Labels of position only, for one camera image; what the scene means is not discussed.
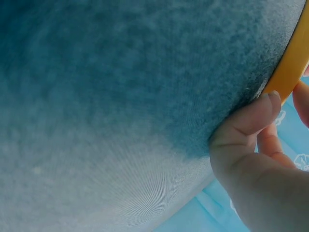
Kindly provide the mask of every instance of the gray fabric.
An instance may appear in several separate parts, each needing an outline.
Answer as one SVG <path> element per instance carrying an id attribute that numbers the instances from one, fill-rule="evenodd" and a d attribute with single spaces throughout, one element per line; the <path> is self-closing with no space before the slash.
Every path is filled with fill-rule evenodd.
<path id="1" fill-rule="evenodd" d="M 2 0 L 0 231 L 149 231 L 211 175 L 305 0 Z"/>

